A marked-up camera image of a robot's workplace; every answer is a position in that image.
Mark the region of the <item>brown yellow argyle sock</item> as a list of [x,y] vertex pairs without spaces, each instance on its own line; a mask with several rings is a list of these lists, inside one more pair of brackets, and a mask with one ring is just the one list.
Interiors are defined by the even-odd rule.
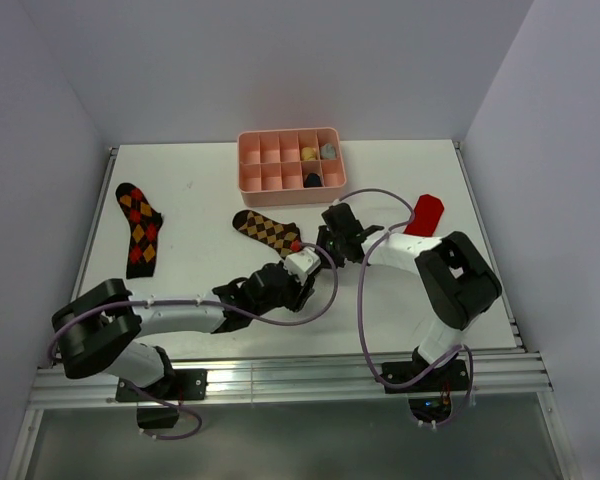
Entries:
[[238,233],[274,250],[282,259],[292,254],[292,246],[301,241],[300,229],[294,222],[281,223],[254,210],[237,212],[232,226]]

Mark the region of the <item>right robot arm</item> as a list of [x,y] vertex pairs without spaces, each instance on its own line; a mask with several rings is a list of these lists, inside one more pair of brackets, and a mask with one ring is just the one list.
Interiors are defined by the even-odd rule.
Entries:
[[[349,204],[340,202],[322,213],[318,244],[342,267],[360,265],[356,316],[358,336],[367,366],[376,381],[390,390],[414,385],[432,390],[457,358],[464,333],[502,295],[502,285],[470,238],[459,231],[445,237],[405,234],[400,224],[363,227]],[[391,267],[417,275],[437,319],[412,355],[411,377],[392,383],[375,368],[364,330],[364,284],[370,266]]]

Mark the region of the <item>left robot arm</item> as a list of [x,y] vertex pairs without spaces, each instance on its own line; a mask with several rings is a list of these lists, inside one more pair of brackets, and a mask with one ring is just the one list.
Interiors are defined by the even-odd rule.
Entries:
[[135,296],[123,280],[109,279],[53,315],[47,354],[69,379],[107,373],[127,389],[163,399],[177,375],[166,351],[143,343],[143,337],[232,333],[265,320],[274,309],[298,312],[313,293],[316,271],[291,261],[268,263],[201,297],[175,299]]

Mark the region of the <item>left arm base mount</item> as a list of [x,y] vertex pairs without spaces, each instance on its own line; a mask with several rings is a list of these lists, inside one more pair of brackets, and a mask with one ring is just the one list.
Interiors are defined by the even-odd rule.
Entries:
[[[202,417],[187,401],[205,399],[207,387],[206,369],[176,369],[172,374],[148,387],[138,387],[120,379],[115,394],[117,403],[134,403],[136,423],[140,432],[152,439],[175,441],[190,438],[202,429]],[[191,418],[192,430],[171,433],[179,420]]]

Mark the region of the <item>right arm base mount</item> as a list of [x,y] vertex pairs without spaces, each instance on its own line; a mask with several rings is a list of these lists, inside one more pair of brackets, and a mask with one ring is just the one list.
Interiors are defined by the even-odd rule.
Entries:
[[428,364],[421,359],[381,364],[381,378],[392,385],[409,383],[404,388],[384,387],[389,395],[427,394],[427,397],[409,398],[410,412],[415,419],[433,424],[448,420],[453,413],[452,395],[471,394],[473,372],[467,363],[454,356],[441,367],[436,367],[414,382]]

